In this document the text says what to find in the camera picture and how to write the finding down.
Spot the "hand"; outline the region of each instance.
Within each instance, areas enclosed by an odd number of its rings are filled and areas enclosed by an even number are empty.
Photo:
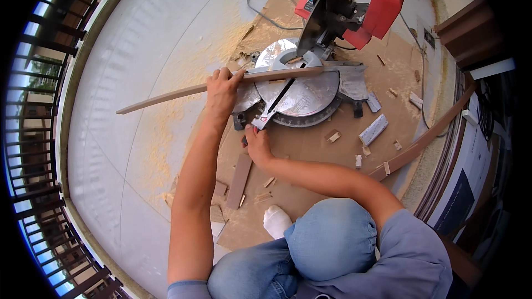
[[[275,158],[271,153],[268,133],[266,130],[258,132],[255,126],[248,123],[246,125],[246,140],[249,157],[258,167],[264,169],[268,161]]]
[[[207,78],[207,116],[215,123],[226,124],[229,115],[235,108],[238,83],[242,80],[245,69],[233,76],[229,68],[222,67]]]

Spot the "miter scale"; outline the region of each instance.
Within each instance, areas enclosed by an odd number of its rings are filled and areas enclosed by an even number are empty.
[[[328,61],[341,38],[362,49],[372,35],[382,38],[401,10],[403,0],[300,0],[296,14],[308,19],[299,38],[283,38],[258,56],[249,73],[301,67],[328,66],[317,77],[266,81],[242,85],[233,110],[235,129],[245,125],[244,111],[259,104],[262,112],[252,120],[259,130],[273,121],[290,127],[309,127],[331,116],[342,101],[352,103],[354,116],[362,116],[368,100],[362,63]]]

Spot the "blue shirt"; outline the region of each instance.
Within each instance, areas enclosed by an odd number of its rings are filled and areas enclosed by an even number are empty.
[[[344,298],[445,298],[453,280],[451,262],[436,233],[408,210],[397,211],[380,233],[380,259],[363,274],[324,282],[305,280],[297,299],[328,294]],[[211,299],[205,281],[170,285],[168,299]]]

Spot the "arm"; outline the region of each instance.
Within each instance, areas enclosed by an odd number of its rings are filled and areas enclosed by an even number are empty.
[[[207,280],[212,269],[210,205],[216,181],[218,147],[236,102],[235,76],[227,67],[207,78],[206,116],[181,168],[170,219],[168,282]]]
[[[332,197],[349,197],[373,217],[380,233],[384,223],[403,209],[399,200],[383,184],[344,166],[276,158],[271,154],[268,134],[246,126],[249,156],[271,176]]]

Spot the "person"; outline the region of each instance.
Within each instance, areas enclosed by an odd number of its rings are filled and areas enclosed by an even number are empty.
[[[168,298],[444,298],[452,270],[442,241],[384,185],[336,164],[276,158],[266,130],[251,125],[247,151],[261,170],[332,198],[293,224],[272,206],[264,225],[275,240],[228,253],[212,266],[216,159],[244,72],[223,67],[207,78],[206,116],[171,211]]]

